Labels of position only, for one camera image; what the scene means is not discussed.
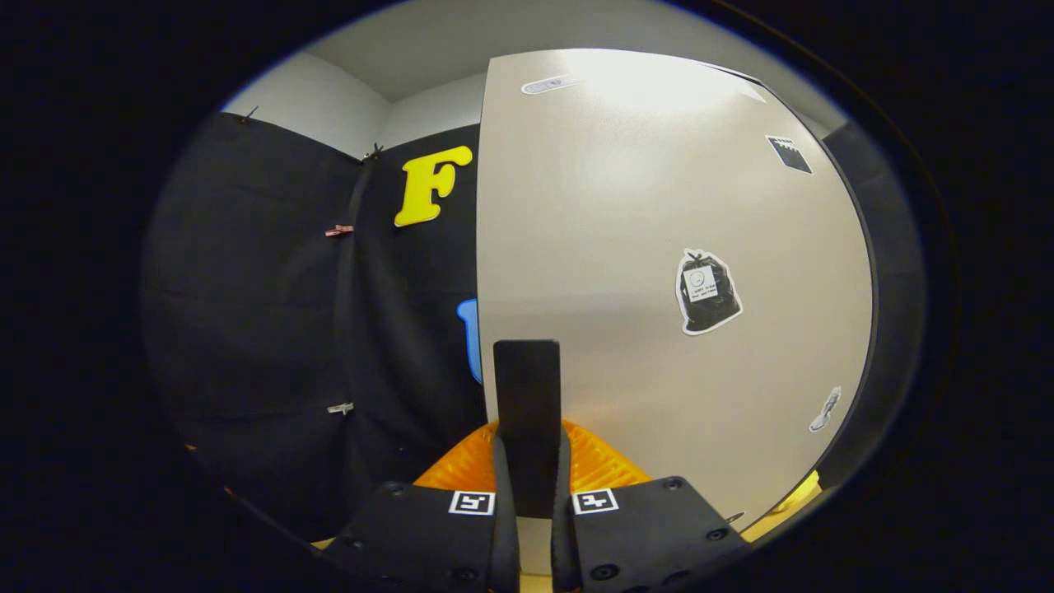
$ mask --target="orange mesh object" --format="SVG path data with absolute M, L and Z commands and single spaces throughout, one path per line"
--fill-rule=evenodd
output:
M 622 488 L 651 481 L 640 468 L 600 437 L 566 420 L 571 441 L 571 492 Z
M 571 443 L 571 492 L 621 488 L 650 481 L 640 468 L 599 437 L 563 421 Z M 497 422 L 476 429 L 447 452 L 414 486 L 440 490 L 496 492 L 492 442 Z
M 440 458 L 413 486 L 440 490 L 497 492 L 492 441 L 497 422 L 480 427 Z

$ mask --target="yellow object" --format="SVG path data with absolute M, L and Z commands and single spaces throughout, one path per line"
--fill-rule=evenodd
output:
M 403 209 L 395 214 L 395 225 L 406 226 L 426 222 L 440 215 L 440 205 L 432 203 L 432 190 L 440 197 L 450 195 L 454 189 L 454 167 L 472 162 L 472 151 L 468 146 L 429 154 L 406 161 L 406 190 L 403 194 Z M 435 171 L 436 164 L 443 164 Z
M 571 442 L 571 492 L 622 488 L 651 481 L 640 468 L 600 437 L 564 420 Z
M 571 444 L 571 492 L 622 488 L 650 481 L 640 468 L 600 437 L 563 421 Z M 447 452 L 414 486 L 441 490 L 495 492 L 493 439 L 497 422 L 476 429 Z
M 480 427 L 454 446 L 413 486 L 440 490 L 496 492 L 494 487 L 494 431 L 497 422 Z
M 773 531 L 777 526 L 787 520 L 798 511 L 817 497 L 820 490 L 820 475 L 813 472 L 782 502 L 776 506 L 767 515 L 758 519 L 753 526 L 739 535 L 746 541 L 756 541 L 761 536 Z
M 520 573 L 520 593 L 552 593 L 552 577 Z

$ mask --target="blue object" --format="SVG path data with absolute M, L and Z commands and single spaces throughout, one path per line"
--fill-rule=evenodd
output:
M 480 315 L 475 299 L 457 305 L 457 317 L 465 322 L 465 341 L 468 343 L 468 370 L 476 382 L 483 384 L 483 363 L 480 359 Z

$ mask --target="clothespin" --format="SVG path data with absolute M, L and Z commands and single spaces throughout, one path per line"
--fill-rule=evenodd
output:
M 339 412 L 340 414 L 348 416 L 348 411 L 350 410 L 355 410 L 355 404 L 348 402 L 348 403 L 343 403 L 340 406 L 331 406 L 326 409 L 326 412 L 330 414 L 336 414 Z
M 352 226 L 351 224 L 335 224 L 332 229 L 326 231 L 326 236 L 339 236 L 354 231 L 355 226 Z
M 256 106 L 254 106 L 254 107 L 253 107 L 253 110 L 252 110 L 252 111 L 250 111 L 248 115 L 246 115 L 245 117 L 242 117 L 242 118 L 241 118 L 241 119 L 240 119 L 240 120 L 238 121 L 238 123 L 245 123 L 246 121 L 248 121 L 248 120 L 249 120 L 249 118 L 250 118 L 250 117 L 252 117 L 252 116 L 253 116 L 253 114 L 254 114 L 254 113 L 256 113 L 256 110 L 258 110 L 259 107 L 260 107 L 260 105 L 256 105 Z

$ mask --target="sticker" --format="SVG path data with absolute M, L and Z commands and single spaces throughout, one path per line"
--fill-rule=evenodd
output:
M 831 395 L 827 396 L 827 401 L 823 402 L 823 408 L 820 409 L 820 415 L 813 420 L 813 423 L 808 426 L 809 433 L 819 432 L 821 429 L 831 422 L 831 413 L 835 410 L 835 406 L 838 403 L 838 399 L 842 397 L 842 387 L 839 386 L 831 391 Z
M 688 336 L 713 332 L 743 313 L 728 265 L 702 249 L 684 250 L 674 289 Z
M 749 82 L 747 82 L 746 80 L 740 80 L 739 92 L 741 94 L 743 94 L 743 95 L 746 95 L 747 97 L 750 97 L 752 99 L 759 100 L 759 101 L 761 101 L 763 103 L 767 103 L 768 102 L 768 101 L 765 100 L 764 97 L 761 96 L 761 93 L 757 92 L 754 88 L 754 85 L 750 84 Z
M 780 155 L 780 160 L 783 164 L 792 169 L 797 169 L 813 174 L 813 170 L 808 167 L 808 163 L 805 162 L 805 157 L 801 155 L 801 151 L 798 146 L 794 145 L 794 140 L 790 138 L 780 138 L 777 136 L 765 136 L 768 138 L 768 143 L 773 144 L 776 149 L 776 154 Z
M 571 496 L 571 502 L 574 505 L 575 515 L 619 510 L 619 502 L 614 499 L 614 494 L 609 488 L 590 492 L 577 492 Z
M 465 343 L 468 344 L 468 370 L 477 383 L 483 384 L 483 364 L 480 358 L 480 315 L 476 312 L 475 299 L 463 301 L 457 305 L 457 317 L 465 322 Z
M 454 515 L 493 515 L 494 493 L 454 491 L 450 501 L 450 513 Z
M 520 91 L 525 95 L 538 95 L 540 93 L 546 93 L 557 88 L 566 88 L 568 86 L 581 84 L 582 82 L 585 81 L 575 77 L 573 74 L 564 74 L 561 76 L 553 76 L 552 78 L 546 78 L 545 80 L 528 82 L 521 86 Z

